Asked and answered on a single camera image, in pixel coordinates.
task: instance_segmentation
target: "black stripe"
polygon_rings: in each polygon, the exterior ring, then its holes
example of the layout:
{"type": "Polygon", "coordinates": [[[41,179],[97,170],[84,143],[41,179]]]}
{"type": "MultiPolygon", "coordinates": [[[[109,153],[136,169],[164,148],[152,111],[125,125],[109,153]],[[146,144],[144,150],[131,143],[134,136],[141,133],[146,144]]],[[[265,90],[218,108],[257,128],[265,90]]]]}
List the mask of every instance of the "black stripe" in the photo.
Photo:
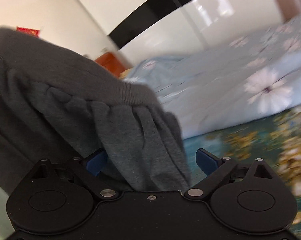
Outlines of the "black stripe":
{"type": "Polygon", "coordinates": [[[153,24],[191,0],[147,0],[108,36],[121,49],[153,24]]]}

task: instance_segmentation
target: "bed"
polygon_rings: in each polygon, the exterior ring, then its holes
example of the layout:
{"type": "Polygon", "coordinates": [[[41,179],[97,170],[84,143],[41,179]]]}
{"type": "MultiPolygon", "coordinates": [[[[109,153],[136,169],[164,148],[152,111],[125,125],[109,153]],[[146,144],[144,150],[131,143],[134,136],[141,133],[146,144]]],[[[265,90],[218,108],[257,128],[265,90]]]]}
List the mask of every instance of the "bed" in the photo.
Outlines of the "bed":
{"type": "Polygon", "coordinates": [[[205,177],[198,148],[265,159],[296,196],[301,238],[301,16],[190,57],[148,59],[124,80],[148,85],[179,119],[193,185],[205,177]]]}

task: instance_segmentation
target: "red decoration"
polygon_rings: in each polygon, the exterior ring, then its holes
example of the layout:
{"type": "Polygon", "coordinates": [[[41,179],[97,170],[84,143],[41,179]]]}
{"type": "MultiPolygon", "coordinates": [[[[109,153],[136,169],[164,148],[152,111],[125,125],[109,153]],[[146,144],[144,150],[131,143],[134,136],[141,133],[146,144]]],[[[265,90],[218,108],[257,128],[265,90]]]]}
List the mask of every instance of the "red decoration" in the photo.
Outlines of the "red decoration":
{"type": "Polygon", "coordinates": [[[29,34],[29,35],[32,35],[32,36],[35,36],[35,37],[39,37],[39,32],[40,32],[40,30],[34,30],[34,29],[28,29],[28,28],[20,28],[20,27],[17,27],[16,30],[18,32],[26,33],[26,34],[29,34]]]}

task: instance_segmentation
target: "silver screw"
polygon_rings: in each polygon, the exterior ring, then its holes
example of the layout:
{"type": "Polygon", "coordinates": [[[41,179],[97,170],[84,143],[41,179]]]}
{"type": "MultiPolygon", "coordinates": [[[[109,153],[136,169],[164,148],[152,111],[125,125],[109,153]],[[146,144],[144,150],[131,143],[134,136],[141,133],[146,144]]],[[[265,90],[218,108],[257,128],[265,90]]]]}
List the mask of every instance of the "silver screw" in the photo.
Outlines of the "silver screw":
{"type": "Polygon", "coordinates": [[[112,190],[112,189],[103,189],[100,194],[103,197],[113,197],[116,195],[116,191],[112,190]]]}
{"type": "Polygon", "coordinates": [[[150,196],[148,196],[148,199],[149,200],[155,200],[157,197],[155,196],[155,195],[150,195],[150,196]]]}
{"type": "Polygon", "coordinates": [[[192,188],[188,190],[187,193],[192,197],[200,197],[202,194],[204,194],[204,192],[199,188],[192,188]]]}

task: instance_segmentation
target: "clothing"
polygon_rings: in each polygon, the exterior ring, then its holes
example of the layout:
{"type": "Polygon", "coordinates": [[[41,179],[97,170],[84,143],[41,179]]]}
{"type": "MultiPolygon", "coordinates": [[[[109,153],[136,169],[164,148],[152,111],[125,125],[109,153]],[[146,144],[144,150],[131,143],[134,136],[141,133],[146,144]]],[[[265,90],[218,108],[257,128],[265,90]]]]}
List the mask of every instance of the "clothing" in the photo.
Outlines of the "clothing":
{"type": "Polygon", "coordinates": [[[0,186],[11,193],[41,158],[60,163],[101,147],[109,159],[103,177],[141,191],[189,186],[178,122],[151,90],[0,29],[0,186]]]}

